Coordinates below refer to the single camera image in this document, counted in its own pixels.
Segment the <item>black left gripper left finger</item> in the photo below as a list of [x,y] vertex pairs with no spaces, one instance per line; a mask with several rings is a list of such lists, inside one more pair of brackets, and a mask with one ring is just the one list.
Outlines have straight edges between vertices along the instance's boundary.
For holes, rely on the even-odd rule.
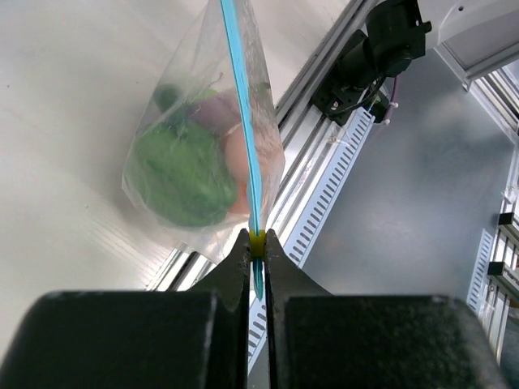
[[58,291],[24,315],[4,388],[244,388],[251,241],[182,292]]

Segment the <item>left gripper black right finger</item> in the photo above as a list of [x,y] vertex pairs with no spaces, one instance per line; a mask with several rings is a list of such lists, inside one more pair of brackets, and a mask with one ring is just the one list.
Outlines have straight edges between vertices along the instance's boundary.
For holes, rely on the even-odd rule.
[[339,296],[264,241],[273,388],[506,388],[486,334],[460,299]]

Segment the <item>orange tomato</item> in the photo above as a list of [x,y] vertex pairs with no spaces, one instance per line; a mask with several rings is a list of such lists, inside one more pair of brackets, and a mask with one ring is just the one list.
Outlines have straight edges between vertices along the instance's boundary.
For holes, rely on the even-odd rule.
[[247,184],[237,181],[237,198],[228,213],[236,215],[248,215],[250,206],[247,199]]

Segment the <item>green bell pepper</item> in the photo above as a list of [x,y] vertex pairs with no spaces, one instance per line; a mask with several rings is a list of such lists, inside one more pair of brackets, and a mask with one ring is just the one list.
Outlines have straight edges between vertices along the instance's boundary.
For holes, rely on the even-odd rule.
[[190,120],[141,130],[127,157],[123,182],[141,206],[184,228],[222,223],[238,199],[217,138]]

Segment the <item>brown egg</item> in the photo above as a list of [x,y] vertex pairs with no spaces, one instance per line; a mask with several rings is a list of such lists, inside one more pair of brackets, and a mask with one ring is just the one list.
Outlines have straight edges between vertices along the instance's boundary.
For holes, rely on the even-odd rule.
[[[263,137],[259,133],[255,133],[255,150],[262,177],[282,172],[285,158],[279,140],[275,140],[269,135]],[[226,137],[224,157],[231,175],[240,182],[247,182],[249,166],[245,138],[241,128]]]

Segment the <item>purple eggplant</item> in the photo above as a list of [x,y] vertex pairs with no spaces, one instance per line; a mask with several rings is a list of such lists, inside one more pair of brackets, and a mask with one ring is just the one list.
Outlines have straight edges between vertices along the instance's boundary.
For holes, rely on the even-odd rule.
[[241,122],[235,90],[218,92],[195,102],[189,116],[212,134],[223,137]]

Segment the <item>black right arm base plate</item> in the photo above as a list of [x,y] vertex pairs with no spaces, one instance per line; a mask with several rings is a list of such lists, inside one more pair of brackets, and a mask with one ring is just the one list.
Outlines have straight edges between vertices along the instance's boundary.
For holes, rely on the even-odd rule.
[[385,80],[372,63],[368,36],[359,29],[343,46],[313,93],[311,104],[326,118],[343,126],[353,111],[375,99]]

